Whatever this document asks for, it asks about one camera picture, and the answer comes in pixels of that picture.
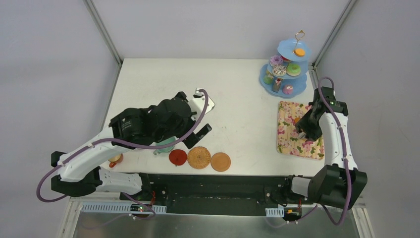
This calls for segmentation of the pink cupcake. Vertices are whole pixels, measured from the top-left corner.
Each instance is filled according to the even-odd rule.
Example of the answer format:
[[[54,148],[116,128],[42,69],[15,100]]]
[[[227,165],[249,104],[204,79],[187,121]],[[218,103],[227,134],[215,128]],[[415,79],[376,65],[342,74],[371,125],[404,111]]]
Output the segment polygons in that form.
[[[282,92],[285,95],[291,95],[294,92],[294,87],[292,85],[285,85],[282,89]]]

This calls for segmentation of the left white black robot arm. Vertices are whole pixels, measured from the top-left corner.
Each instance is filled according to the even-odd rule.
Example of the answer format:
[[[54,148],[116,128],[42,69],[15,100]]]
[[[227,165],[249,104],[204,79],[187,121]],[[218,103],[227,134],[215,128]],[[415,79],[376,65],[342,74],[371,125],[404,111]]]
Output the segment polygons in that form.
[[[187,148],[194,147],[211,131],[210,125],[199,128],[199,123],[214,107],[208,93],[197,89],[192,99],[180,91],[157,105],[123,110],[80,148],[52,153],[51,189],[71,197],[108,191],[148,199],[151,187],[147,175],[113,172],[102,164],[134,149],[165,148],[164,141],[170,138]]]

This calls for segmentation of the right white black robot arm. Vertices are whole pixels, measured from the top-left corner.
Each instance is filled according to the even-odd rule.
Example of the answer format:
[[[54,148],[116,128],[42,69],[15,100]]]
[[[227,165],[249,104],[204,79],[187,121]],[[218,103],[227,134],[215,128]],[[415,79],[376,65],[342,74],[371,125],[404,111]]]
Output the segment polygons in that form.
[[[368,180],[351,152],[347,105],[335,99],[333,88],[320,87],[314,91],[310,106],[296,123],[296,130],[307,141],[323,139],[324,166],[312,178],[292,177],[291,184],[282,188],[281,197],[294,203],[304,196],[310,202],[347,211]]]

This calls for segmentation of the red jam tart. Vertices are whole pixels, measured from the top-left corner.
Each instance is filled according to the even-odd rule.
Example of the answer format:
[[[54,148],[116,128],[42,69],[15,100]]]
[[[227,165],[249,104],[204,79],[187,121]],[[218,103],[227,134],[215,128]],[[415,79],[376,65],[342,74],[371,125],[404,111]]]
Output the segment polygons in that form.
[[[287,58],[285,58],[285,57],[283,57],[283,56],[282,56],[281,58],[283,59],[283,61],[284,61],[284,62],[290,62],[290,60],[289,60],[289,59],[287,59]]]

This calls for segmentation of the round orange biscuit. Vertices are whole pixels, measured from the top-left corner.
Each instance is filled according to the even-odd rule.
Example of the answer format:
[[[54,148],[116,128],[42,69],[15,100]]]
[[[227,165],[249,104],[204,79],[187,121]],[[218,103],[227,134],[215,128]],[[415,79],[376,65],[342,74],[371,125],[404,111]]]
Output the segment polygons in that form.
[[[303,48],[295,48],[294,54],[298,57],[304,57],[306,55],[306,51]]]

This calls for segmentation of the purple sprinkled donut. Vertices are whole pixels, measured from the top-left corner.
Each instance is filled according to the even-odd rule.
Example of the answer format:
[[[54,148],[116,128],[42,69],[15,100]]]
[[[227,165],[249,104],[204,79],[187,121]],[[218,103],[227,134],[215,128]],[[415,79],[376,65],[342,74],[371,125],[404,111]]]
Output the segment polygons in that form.
[[[272,67],[283,65],[283,58],[281,55],[273,55],[269,59],[269,65]]]

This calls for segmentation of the white chocolate donut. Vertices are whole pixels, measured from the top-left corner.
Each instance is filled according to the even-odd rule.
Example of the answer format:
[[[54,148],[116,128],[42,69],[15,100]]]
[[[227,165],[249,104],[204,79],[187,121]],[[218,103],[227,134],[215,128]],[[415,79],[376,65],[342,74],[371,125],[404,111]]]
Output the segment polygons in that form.
[[[283,77],[287,74],[287,67],[284,65],[272,67],[272,74],[276,77]]]

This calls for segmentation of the chocolate slice cake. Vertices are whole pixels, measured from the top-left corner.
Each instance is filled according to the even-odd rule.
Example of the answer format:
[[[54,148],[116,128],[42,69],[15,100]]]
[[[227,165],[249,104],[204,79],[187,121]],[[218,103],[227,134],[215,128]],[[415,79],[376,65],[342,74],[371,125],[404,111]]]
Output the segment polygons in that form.
[[[277,78],[274,80],[273,85],[272,85],[272,91],[275,93],[278,93],[280,91],[281,88],[281,83],[282,83],[282,79],[281,78]]]

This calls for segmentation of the green frosted donut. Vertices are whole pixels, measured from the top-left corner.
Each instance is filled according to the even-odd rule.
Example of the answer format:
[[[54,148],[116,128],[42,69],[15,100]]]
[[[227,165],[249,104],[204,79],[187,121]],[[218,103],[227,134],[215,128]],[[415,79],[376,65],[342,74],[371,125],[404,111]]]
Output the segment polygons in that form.
[[[290,76],[298,76],[301,73],[301,67],[297,63],[289,63],[287,65],[287,74]]]

